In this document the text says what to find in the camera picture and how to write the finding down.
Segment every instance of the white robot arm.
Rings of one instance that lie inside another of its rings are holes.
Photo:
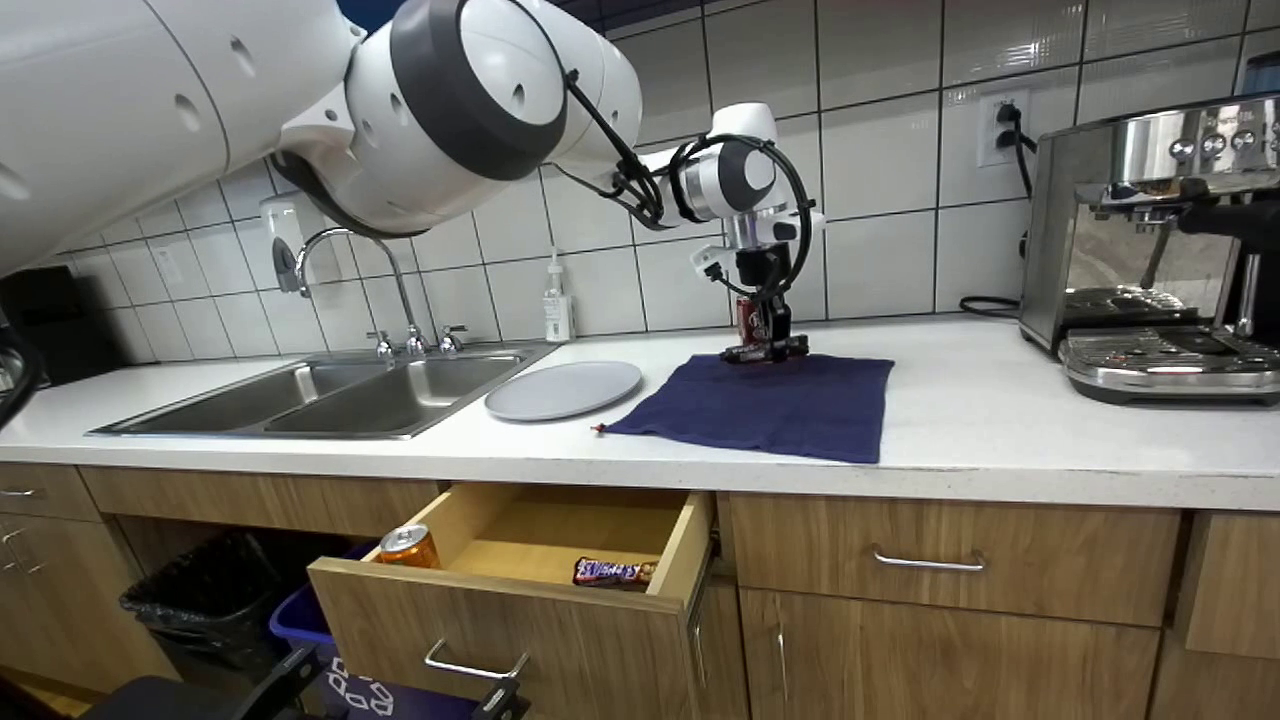
[[[758,311],[809,256],[814,208],[767,106],[726,106],[709,135],[641,161],[633,62],[547,0],[410,0],[371,35],[332,0],[12,13],[0,271],[259,155],[360,237],[421,237],[558,163],[650,228],[730,219],[741,279],[722,265],[709,277]]]

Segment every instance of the wall tile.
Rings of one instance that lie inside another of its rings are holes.
[[[1081,60],[1086,0],[947,0],[943,78]]]
[[[932,208],[937,95],[910,95],[825,116],[825,212],[872,216]]]
[[[1121,113],[1228,95],[1234,69],[1235,40],[1090,62],[1081,82],[1081,124]]]
[[[259,297],[221,297],[218,314],[226,319],[235,355],[275,350],[273,323]]]
[[[941,82],[941,0],[816,0],[816,17],[825,106]]]
[[[251,277],[234,223],[192,230],[192,246],[200,256],[210,292],[218,297],[251,292]]]
[[[275,289],[273,230],[264,219],[235,223],[251,289]]]
[[[325,350],[311,301],[259,292],[281,350]]]
[[[580,336],[645,330],[633,246],[566,256],[566,271]]]
[[[1273,24],[1280,24],[1280,0],[1253,0],[1249,29],[1273,29]]]
[[[132,216],[124,216],[124,219],[109,223],[100,237],[104,237],[104,242],[130,242],[130,238],[137,238],[145,230],[137,228]]]
[[[367,339],[371,311],[367,311],[360,279],[315,282],[311,302],[315,302],[325,343],[332,350],[371,346],[371,339]]]
[[[259,219],[259,204],[275,197],[273,172],[264,163],[248,163],[235,177],[221,180],[234,219]]]
[[[226,355],[235,355],[235,350],[234,350],[234,339],[228,339],[228,330],[226,330],[226,319],[218,314],[218,302],[211,302],[211,301],[175,302],[175,319],[185,323],[192,359],[226,359]]]
[[[1249,0],[1090,0],[1086,55],[1190,42],[1244,29]]]
[[[71,277],[89,282],[89,292],[100,308],[130,302],[130,289],[124,289],[109,246],[78,250]]]
[[[137,319],[145,323],[151,355],[161,363],[192,359],[185,323],[175,319],[171,302],[145,302],[137,308]]]
[[[547,204],[541,180],[508,183],[499,197],[477,208],[477,230],[483,259],[547,256]]]
[[[114,259],[122,266],[122,279],[130,289],[130,301],[137,302],[161,302],[170,301],[164,292],[164,279],[161,279],[161,266],[151,259],[151,246],[139,238],[139,242],[116,242],[114,246]]]
[[[210,297],[210,282],[188,237],[161,237],[161,238],[150,238],[150,246],[157,256],[161,279],[171,301]]]
[[[498,327],[513,339],[545,339],[547,259],[488,265]]]
[[[367,327],[381,327],[381,330],[387,330],[398,343],[403,343],[403,336],[410,336],[410,314],[403,314],[398,279],[391,279],[391,277],[377,277],[377,279],[360,279],[360,282],[365,282],[365,301],[367,301],[367,311],[371,311],[371,323],[367,323]],[[438,339],[438,314],[431,314],[431,308],[427,308],[427,289],[423,289],[423,279],[421,279],[418,271],[403,277],[403,292],[410,292],[410,308],[412,308],[423,339],[431,343],[431,339]]]
[[[477,216],[463,212],[455,219],[438,223],[431,230],[412,238],[418,266],[461,266],[479,265]]]
[[[816,106],[814,0],[766,0],[709,17],[709,42],[713,106],[774,105],[775,116]]]
[[[182,197],[175,198],[182,216],[185,216],[185,228],[210,228],[210,223],[228,223],[234,212],[226,204],[226,192],[218,183],[192,192],[192,197]]]
[[[618,42],[645,87],[641,138],[698,135],[713,119],[703,33],[700,24],[677,24]]]
[[[452,323],[467,323],[467,339],[499,339],[483,266],[423,271],[423,282],[439,330]]]
[[[185,230],[185,216],[175,212],[171,198],[164,198],[164,204],[145,208],[145,212],[137,216],[137,228],[139,228],[145,237],[171,237],[171,230]]]
[[[137,319],[137,308],[114,308],[109,311],[114,336],[122,339],[122,350],[130,355],[130,363],[151,363],[151,339],[145,330],[145,323]]]
[[[1034,204],[943,208],[937,250],[937,311],[960,311],[960,297],[1019,297],[1019,238],[1034,223]]]
[[[384,238],[387,250],[365,237],[350,237],[350,242],[360,277],[391,277],[387,250],[398,256],[402,271],[418,271],[412,238]]]
[[[552,237],[560,250],[633,242],[633,216],[560,172],[545,177]]]
[[[775,147],[795,163],[805,192],[825,197],[825,145],[816,116],[791,116],[775,124]]]
[[[641,282],[652,330],[730,323],[730,292],[698,271],[698,250],[709,242],[713,238],[641,246]]]
[[[805,323],[830,319],[830,230],[814,237],[809,259],[787,292],[791,314]]]
[[[830,228],[830,314],[932,311],[932,212]]]
[[[1023,197],[1016,155],[993,153],[993,138],[998,138],[993,124],[998,124],[1002,99],[1016,99],[1023,106],[1023,130],[1034,138],[1073,128],[1075,69],[969,82],[947,91],[943,177],[941,177],[943,204]]]

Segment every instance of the dish towel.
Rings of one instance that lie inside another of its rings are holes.
[[[882,462],[890,372],[891,359],[726,363],[692,355],[606,432]]]

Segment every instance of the power outlet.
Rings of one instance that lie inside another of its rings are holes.
[[[998,167],[998,163],[1013,163],[1013,153],[998,147],[998,135],[1004,130],[1004,124],[998,124],[1002,105],[1016,105],[1023,113],[1029,124],[1029,106],[1034,106],[1034,91],[1002,91],[1002,95],[983,95],[978,105],[978,138],[972,138],[972,163],[978,167]]]

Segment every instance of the wooden cabinet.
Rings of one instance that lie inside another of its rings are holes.
[[[1280,659],[1280,517],[1199,517],[1180,597],[1190,652]]]
[[[726,496],[758,720],[1141,720],[1180,510]]]
[[[730,496],[746,586],[1162,623],[1175,510]]]
[[[0,517],[98,519],[78,466],[0,462]]]
[[[698,715],[703,496],[467,485],[418,519],[439,567],[311,565],[352,666],[461,695],[520,676],[538,715]],[[580,557],[652,565],[650,593],[576,586]]]
[[[1141,720],[1162,631],[746,593],[758,720]]]
[[[1165,631],[1154,720],[1276,720],[1280,659],[1190,652]]]
[[[301,529],[338,534],[384,534],[439,492],[439,485],[423,481],[139,466],[85,466],[85,485],[104,517]]]
[[[137,571],[104,525],[0,517],[0,534],[0,665],[91,690],[171,676],[122,608]]]
[[[1280,517],[1195,517],[1154,720],[1280,715]]]

